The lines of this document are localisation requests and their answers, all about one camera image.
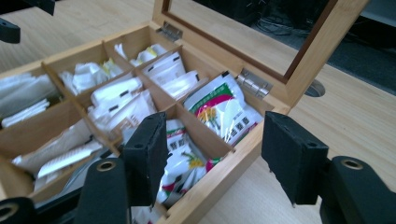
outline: metal hinge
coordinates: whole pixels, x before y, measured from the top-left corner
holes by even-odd
[[[179,40],[183,36],[183,32],[168,22],[163,23],[163,27],[158,30],[158,33],[165,36],[172,42]]]
[[[241,74],[236,77],[236,81],[242,89],[250,92],[260,99],[263,99],[268,95],[273,87],[271,83],[251,73],[245,68],[242,70]]]

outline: table surface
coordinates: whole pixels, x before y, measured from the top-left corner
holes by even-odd
[[[0,42],[0,73],[149,21],[154,0],[63,0],[53,17],[29,8],[2,15],[21,27],[21,43]],[[303,96],[290,117],[338,155],[369,163],[396,191],[396,97],[325,65],[324,96]],[[321,223],[316,205],[292,207],[258,158],[200,223]]]

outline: wooden table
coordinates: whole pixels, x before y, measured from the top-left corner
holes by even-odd
[[[63,0],[54,17],[37,8],[2,15],[21,27],[21,43],[0,42],[0,73],[149,21],[153,2]],[[325,95],[304,96],[290,116],[330,147],[329,158],[366,161],[396,191],[396,97],[329,65],[317,80]],[[319,203],[293,208],[258,158],[200,223],[320,223]]]

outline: wooden box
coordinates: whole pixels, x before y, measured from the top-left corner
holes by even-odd
[[[366,4],[367,1],[330,0],[302,48],[295,55],[290,55],[290,50],[285,53],[274,48],[274,39],[193,1],[156,0],[152,21],[50,56],[40,63],[31,63],[1,74],[0,78],[25,72],[31,72],[34,76],[48,74],[62,95],[62,101],[41,114],[1,130],[0,156],[10,160],[35,151],[80,119],[86,121],[101,143],[119,155],[121,136],[108,138],[88,117],[93,91],[106,83],[76,96],[58,76],[62,71],[72,71],[76,63],[102,63],[111,58],[123,70],[115,78],[128,73],[140,77],[157,110],[166,111],[169,119],[181,119],[206,157],[223,158],[175,205],[166,209],[156,204],[163,211],[158,223],[197,222],[260,155],[264,121],[235,147],[231,147],[186,110],[182,105],[183,99],[173,99],[143,75],[141,70],[146,63],[132,66],[114,50],[114,45],[122,43],[127,56],[135,58],[146,47],[161,44],[167,51],[179,52],[186,70],[197,70],[200,78],[213,79],[229,71],[241,85],[247,103],[262,115],[265,111],[288,114]],[[268,50],[258,52],[255,49],[257,45]],[[8,167],[10,171],[0,176],[1,181],[15,182],[15,186],[21,187],[12,188],[9,184],[3,184],[6,197],[28,196],[35,202],[45,201],[59,192],[73,172],[72,169],[43,189],[32,192],[31,180],[21,171],[11,168]]]

